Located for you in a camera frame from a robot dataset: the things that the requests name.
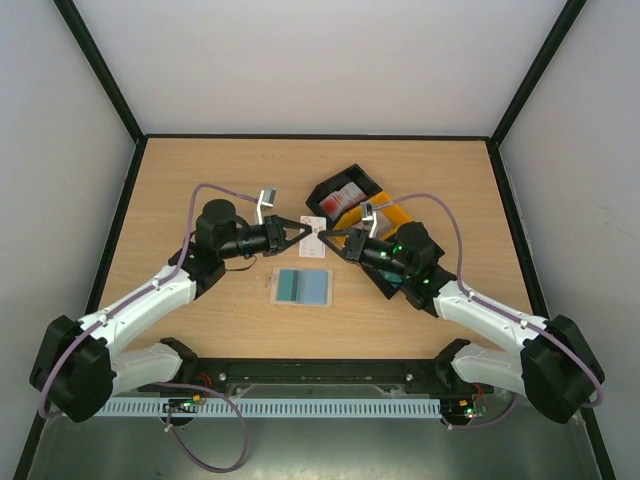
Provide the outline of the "pink blossom VIP card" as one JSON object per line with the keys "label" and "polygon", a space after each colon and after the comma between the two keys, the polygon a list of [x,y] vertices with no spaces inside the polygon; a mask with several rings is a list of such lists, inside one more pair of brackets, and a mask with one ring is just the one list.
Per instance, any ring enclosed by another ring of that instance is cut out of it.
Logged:
{"label": "pink blossom VIP card", "polygon": [[311,227],[311,234],[299,242],[299,256],[301,258],[324,259],[326,246],[318,238],[318,233],[326,229],[326,219],[302,215],[300,222]]}

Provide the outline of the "teal VIP credit card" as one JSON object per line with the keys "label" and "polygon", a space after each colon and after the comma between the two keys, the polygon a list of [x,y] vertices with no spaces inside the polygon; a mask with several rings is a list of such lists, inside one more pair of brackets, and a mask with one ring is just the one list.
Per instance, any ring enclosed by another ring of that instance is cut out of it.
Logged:
{"label": "teal VIP credit card", "polygon": [[278,275],[276,300],[279,302],[295,302],[298,298],[298,271],[281,269]]}

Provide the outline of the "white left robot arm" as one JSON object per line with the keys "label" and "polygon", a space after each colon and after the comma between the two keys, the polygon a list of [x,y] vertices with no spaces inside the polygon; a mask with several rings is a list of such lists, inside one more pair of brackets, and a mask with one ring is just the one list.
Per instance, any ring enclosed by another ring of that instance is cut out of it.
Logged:
{"label": "white left robot arm", "polygon": [[189,216],[181,249],[149,281],[79,320],[62,315],[49,324],[29,379],[41,394],[39,414],[82,422],[113,396],[174,379],[191,355],[183,344],[163,340],[135,351],[128,345],[211,289],[224,276],[226,260],[275,256],[311,232],[277,215],[250,225],[231,202],[207,202]]}

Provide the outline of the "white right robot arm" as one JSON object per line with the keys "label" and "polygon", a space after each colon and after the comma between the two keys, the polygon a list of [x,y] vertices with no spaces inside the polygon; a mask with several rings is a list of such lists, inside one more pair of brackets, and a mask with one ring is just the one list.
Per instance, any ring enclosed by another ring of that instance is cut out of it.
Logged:
{"label": "white right robot arm", "polygon": [[393,241],[358,228],[322,231],[318,237],[349,263],[399,277],[415,309],[495,344],[490,350],[469,343],[439,363],[436,379],[443,389],[455,392],[467,383],[496,386],[527,398],[556,423],[603,401],[604,371],[573,320],[526,314],[472,289],[440,266],[444,252],[422,223],[401,225]]}

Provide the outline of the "black bin with red cards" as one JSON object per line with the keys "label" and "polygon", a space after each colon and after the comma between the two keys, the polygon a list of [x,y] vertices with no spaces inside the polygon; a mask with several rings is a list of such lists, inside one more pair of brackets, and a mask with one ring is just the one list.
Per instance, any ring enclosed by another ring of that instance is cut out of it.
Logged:
{"label": "black bin with red cards", "polygon": [[333,228],[346,212],[381,192],[382,187],[360,165],[353,164],[317,184],[306,206]]}

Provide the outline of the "red patterned white card stack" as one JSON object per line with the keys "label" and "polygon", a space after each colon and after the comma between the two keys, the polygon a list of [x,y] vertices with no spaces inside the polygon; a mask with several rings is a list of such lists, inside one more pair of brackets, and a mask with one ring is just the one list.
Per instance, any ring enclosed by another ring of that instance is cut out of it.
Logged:
{"label": "red patterned white card stack", "polygon": [[319,202],[323,212],[336,220],[344,211],[366,199],[364,191],[354,182],[349,182],[339,190],[335,190]]}

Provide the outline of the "pink patterned white card stack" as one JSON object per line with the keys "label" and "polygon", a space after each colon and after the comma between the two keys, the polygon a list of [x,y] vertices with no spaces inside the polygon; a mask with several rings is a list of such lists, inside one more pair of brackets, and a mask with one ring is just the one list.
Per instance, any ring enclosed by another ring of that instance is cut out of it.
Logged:
{"label": "pink patterned white card stack", "polygon": [[373,214],[373,223],[369,228],[369,236],[379,240],[387,239],[394,234],[398,226],[399,224],[385,213],[376,211]]}

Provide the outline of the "teal card stack in bin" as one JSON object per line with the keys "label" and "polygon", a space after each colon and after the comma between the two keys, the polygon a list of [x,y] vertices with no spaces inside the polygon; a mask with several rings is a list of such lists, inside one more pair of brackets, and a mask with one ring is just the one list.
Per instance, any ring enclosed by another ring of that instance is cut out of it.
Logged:
{"label": "teal card stack in bin", "polygon": [[392,284],[401,284],[403,282],[403,278],[395,273],[382,272],[381,275],[387,282]]}

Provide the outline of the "black bin with teal cards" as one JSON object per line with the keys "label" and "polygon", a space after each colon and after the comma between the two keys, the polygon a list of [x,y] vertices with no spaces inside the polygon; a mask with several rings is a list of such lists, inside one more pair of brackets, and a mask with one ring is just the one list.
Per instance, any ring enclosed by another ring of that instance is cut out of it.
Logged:
{"label": "black bin with teal cards", "polygon": [[358,265],[387,298],[391,299],[404,285],[421,275],[438,268],[444,250],[433,240],[424,246],[399,243],[395,236],[390,241],[367,239],[360,254]]}

